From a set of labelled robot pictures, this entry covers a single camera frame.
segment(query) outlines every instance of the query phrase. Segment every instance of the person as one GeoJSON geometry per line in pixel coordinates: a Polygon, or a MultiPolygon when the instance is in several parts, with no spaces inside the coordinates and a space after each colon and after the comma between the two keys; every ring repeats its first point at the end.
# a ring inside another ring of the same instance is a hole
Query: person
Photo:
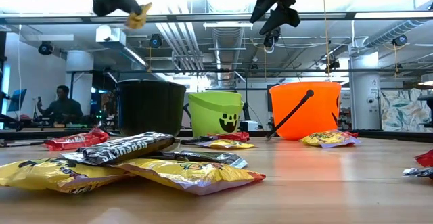
{"type": "Polygon", "coordinates": [[[57,123],[79,123],[83,113],[77,101],[68,98],[69,88],[65,85],[57,87],[58,100],[52,102],[47,109],[42,109],[41,98],[38,98],[38,111],[44,117],[50,117],[57,123]]]}

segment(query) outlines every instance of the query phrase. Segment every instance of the yellow candy bag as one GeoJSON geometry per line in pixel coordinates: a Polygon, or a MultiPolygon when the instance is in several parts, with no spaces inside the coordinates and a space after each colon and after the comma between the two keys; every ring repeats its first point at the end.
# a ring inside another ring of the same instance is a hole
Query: yellow candy bag
{"type": "Polygon", "coordinates": [[[23,160],[0,166],[0,185],[79,194],[130,176],[125,170],[76,164],[65,158],[23,160]]]}
{"type": "Polygon", "coordinates": [[[248,149],[255,147],[255,145],[251,143],[242,143],[230,139],[218,139],[209,142],[197,143],[197,145],[214,149],[248,149]]]}
{"type": "Polygon", "coordinates": [[[356,145],[360,141],[348,133],[339,130],[328,130],[319,133],[312,133],[300,140],[301,143],[321,146],[322,148],[332,148],[342,145],[356,145]]]}
{"type": "Polygon", "coordinates": [[[132,29],[143,28],[144,24],[147,20],[147,12],[152,7],[152,3],[148,3],[146,5],[140,5],[141,14],[137,15],[135,12],[129,14],[125,26],[132,29]]]}
{"type": "Polygon", "coordinates": [[[200,196],[262,181],[266,177],[253,171],[209,162],[132,159],[114,167],[200,196]]]}

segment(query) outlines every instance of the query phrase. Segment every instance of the wooden table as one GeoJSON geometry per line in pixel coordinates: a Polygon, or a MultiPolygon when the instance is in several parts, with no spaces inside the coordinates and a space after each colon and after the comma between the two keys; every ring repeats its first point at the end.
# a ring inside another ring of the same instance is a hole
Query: wooden table
{"type": "MultiPolygon", "coordinates": [[[[433,145],[362,141],[323,150],[253,138],[257,148],[235,152],[267,178],[208,196],[141,178],[81,195],[0,188],[1,223],[433,223],[433,182],[401,177],[433,145]]],[[[47,156],[57,153],[0,149],[1,164],[47,156]]]]}

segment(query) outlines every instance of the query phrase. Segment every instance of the green jack-o-lantern bucket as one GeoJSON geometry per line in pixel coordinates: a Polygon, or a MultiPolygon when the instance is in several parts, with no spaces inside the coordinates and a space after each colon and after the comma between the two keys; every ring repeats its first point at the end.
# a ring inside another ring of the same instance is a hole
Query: green jack-o-lantern bucket
{"type": "Polygon", "coordinates": [[[203,92],[189,95],[189,110],[194,137],[234,133],[244,103],[239,93],[203,92]]]}

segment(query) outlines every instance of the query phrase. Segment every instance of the orange jack-o-lantern bucket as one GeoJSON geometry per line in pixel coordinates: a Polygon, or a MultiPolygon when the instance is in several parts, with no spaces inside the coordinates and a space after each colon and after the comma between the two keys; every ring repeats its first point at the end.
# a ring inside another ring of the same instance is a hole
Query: orange jack-o-lantern bucket
{"type": "Polygon", "coordinates": [[[295,113],[277,130],[280,137],[299,140],[311,133],[338,128],[341,85],[333,82],[299,82],[274,86],[274,124],[295,113]]]}

